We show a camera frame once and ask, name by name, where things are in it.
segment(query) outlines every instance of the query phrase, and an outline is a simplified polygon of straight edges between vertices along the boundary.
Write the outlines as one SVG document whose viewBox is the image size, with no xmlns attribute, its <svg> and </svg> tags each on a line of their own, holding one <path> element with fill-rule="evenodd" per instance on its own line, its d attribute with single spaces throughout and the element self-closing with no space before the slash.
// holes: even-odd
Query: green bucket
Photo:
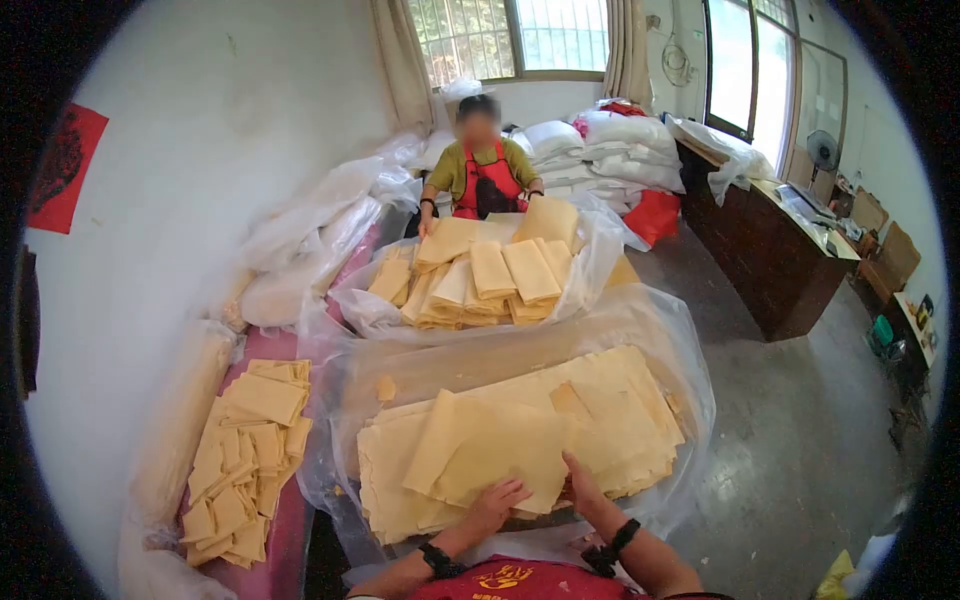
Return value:
<svg viewBox="0 0 960 600">
<path fill-rule="evenodd" d="M 874 326 L 870 328 L 870 349 L 874 354 L 880 356 L 883 349 L 894 341 L 894 329 L 890 322 L 883 315 L 880 315 L 874 321 Z"/>
</svg>

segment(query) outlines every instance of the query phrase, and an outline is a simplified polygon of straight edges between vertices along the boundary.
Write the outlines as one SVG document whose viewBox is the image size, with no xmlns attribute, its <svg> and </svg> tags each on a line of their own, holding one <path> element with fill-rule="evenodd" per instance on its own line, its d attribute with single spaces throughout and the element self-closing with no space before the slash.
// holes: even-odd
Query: red poster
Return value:
<svg viewBox="0 0 960 600">
<path fill-rule="evenodd" d="M 104 115 L 71 104 L 57 131 L 54 145 L 43 157 L 27 225 L 69 233 L 86 167 L 107 126 Z"/>
</svg>

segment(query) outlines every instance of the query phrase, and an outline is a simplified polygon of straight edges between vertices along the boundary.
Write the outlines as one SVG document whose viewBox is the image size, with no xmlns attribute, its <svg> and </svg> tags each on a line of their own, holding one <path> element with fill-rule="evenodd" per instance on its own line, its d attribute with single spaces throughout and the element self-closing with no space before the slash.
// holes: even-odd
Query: wooden cabinet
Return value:
<svg viewBox="0 0 960 600">
<path fill-rule="evenodd" d="M 717 206 L 707 174 L 718 170 L 702 151 L 678 142 L 687 224 L 733 284 L 768 342 L 806 335 L 820 319 L 855 252 L 832 256 L 777 202 L 769 190 L 732 185 Z"/>
</svg>

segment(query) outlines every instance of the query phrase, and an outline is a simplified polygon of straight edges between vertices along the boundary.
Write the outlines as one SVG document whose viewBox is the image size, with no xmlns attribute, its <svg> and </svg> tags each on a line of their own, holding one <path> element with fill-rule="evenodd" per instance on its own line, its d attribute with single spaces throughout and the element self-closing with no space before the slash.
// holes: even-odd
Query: woman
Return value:
<svg viewBox="0 0 960 600">
<path fill-rule="evenodd" d="M 392 564 L 370 581 L 353 588 L 347 598 L 360 600 L 546 600 L 548 598 L 590 598 L 592 600 L 651 597 L 727 598 L 704 593 L 700 579 L 669 545 L 643 531 L 609 500 L 593 480 L 590 471 L 572 455 L 564 453 L 570 474 L 564 499 L 589 521 L 607 548 L 592 549 L 590 564 L 610 571 L 614 560 L 643 586 L 641 595 L 624 583 L 595 575 L 580 566 L 566 563 L 528 561 L 494 555 L 488 561 L 466 568 L 453 560 L 458 554 L 492 536 L 517 503 L 530 497 L 523 483 L 515 479 L 486 489 L 459 523 L 444 529 L 405 558 Z"/>
<path fill-rule="evenodd" d="M 470 96 L 457 109 L 458 141 L 450 144 L 420 196 L 420 238 L 430 230 L 439 192 L 453 196 L 453 216 L 486 219 L 491 212 L 526 212 L 527 190 L 543 194 L 543 181 L 513 140 L 501 139 L 500 108 L 487 95 Z"/>
</svg>

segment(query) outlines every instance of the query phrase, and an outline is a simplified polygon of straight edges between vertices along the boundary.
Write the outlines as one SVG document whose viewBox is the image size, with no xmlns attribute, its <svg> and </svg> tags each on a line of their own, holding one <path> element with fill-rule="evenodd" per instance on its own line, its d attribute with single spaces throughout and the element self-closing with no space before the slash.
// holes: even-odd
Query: red plastic bag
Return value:
<svg viewBox="0 0 960 600">
<path fill-rule="evenodd" d="M 645 189 L 640 204 L 623 216 L 623 222 L 633 233 L 653 245 L 662 237 L 677 234 L 680 198 L 667 192 Z"/>
</svg>

